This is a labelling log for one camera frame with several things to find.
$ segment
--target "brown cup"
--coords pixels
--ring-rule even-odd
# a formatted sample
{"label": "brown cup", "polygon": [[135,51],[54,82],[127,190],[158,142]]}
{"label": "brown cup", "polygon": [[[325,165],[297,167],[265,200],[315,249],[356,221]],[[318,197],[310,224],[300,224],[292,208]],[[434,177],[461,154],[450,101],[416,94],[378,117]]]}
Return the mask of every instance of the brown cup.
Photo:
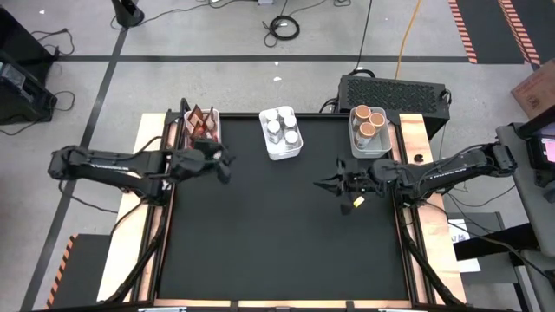
{"label": "brown cup", "polygon": [[374,125],[376,129],[378,129],[385,125],[385,117],[380,113],[372,113],[370,115],[370,123]]}

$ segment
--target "plastic container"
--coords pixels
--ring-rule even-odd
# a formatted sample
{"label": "plastic container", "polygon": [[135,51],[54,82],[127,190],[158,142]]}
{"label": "plastic container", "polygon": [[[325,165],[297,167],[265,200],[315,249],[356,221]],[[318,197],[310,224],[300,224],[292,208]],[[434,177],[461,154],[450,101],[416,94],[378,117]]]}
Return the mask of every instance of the plastic container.
{"label": "plastic container", "polygon": [[[216,120],[216,125],[218,127],[218,143],[222,142],[222,125],[219,122],[219,111],[218,109],[214,108],[213,109],[214,112],[214,119]],[[210,109],[202,109],[202,114],[208,114],[210,113]],[[185,120],[187,120],[187,118],[189,118],[189,115],[191,114],[191,111],[185,112]],[[188,135],[185,135],[185,145],[184,146],[188,146]]]}
{"label": "plastic container", "polygon": [[[293,111],[292,107],[288,107],[291,109],[293,115],[295,115],[295,111]],[[297,156],[301,152],[301,148],[303,148],[303,137],[301,136],[301,132],[298,128],[298,124],[295,125],[296,132],[298,134],[298,144],[296,147],[290,147],[285,144],[285,138],[282,136],[282,139],[277,143],[272,143],[268,140],[268,133],[266,132],[266,127],[268,125],[268,120],[265,118],[266,110],[260,112],[258,118],[260,119],[260,126],[262,126],[262,133],[264,134],[264,140],[266,141],[266,150],[268,151],[268,156],[271,160],[281,160],[281,159],[288,159],[291,157]]]}
{"label": "plastic container", "polygon": [[350,150],[353,153],[353,156],[358,159],[377,159],[381,156],[385,155],[385,153],[391,150],[391,141],[389,140],[389,130],[388,130],[388,116],[385,114],[385,110],[380,107],[371,107],[370,110],[372,113],[380,113],[385,117],[386,123],[383,127],[378,130],[378,133],[375,135],[374,138],[368,143],[366,147],[360,149],[356,147],[354,138],[355,134],[353,132],[352,122],[353,122],[353,113],[355,109],[350,110],[349,115],[349,139],[350,139]]}

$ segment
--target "white paper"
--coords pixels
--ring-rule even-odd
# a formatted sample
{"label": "white paper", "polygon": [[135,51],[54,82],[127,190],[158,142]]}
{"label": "white paper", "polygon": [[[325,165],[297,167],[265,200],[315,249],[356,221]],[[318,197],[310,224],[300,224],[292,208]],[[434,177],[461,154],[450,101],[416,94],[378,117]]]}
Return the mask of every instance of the white paper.
{"label": "white paper", "polygon": [[[465,220],[463,219],[449,220],[449,233],[451,234],[451,241],[453,242],[453,244],[470,239],[470,235],[468,235],[467,232],[458,229],[451,224],[455,224],[461,229],[465,230],[467,230],[467,225],[465,224]],[[474,258],[459,261],[459,271],[460,273],[480,272],[480,264],[478,263],[478,259]]]}

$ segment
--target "yellow object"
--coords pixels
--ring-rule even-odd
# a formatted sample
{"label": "yellow object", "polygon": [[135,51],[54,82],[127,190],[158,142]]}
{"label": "yellow object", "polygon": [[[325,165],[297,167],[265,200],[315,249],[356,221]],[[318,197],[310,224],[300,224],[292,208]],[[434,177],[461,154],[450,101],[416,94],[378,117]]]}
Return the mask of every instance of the yellow object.
{"label": "yellow object", "polygon": [[402,51],[405,49],[405,42],[407,41],[407,38],[408,38],[408,32],[413,27],[413,23],[415,22],[415,18],[416,18],[416,13],[418,13],[418,9],[420,8],[421,4],[422,4],[422,0],[418,0],[418,3],[416,4],[415,10],[413,11],[413,15],[412,15],[412,17],[410,17],[410,22],[408,23],[407,31],[405,32],[405,36],[402,38],[401,50],[399,51],[399,58],[397,59],[397,69],[395,70],[395,78],[394,79],[397,79],[397,76],[399,75],[399,68],[401,67]]}
{"label": "yellow object", "polygon": [[353,206],[355,208],[358,208],[359,205],[361,205],[362,203],[364,203],[364,197],[359,196],[357,199],[355,199],[355,201],[353,202]]}

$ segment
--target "black table surface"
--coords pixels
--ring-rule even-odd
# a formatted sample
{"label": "black table surface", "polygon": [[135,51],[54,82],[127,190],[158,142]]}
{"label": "black table surface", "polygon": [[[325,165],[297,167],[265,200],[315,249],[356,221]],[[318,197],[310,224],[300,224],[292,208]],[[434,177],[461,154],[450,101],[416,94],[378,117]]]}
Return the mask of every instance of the black table surface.
{"label": "black table surface", "polygon": [[160,276],[161,299],[408,300],[391,198],[366,196],[350,216],[312,183],[353,159],[348,119],[297,118],[304,140],[272,161],[255,118],[222,119],[237,156],[232,181],[179,184]]}

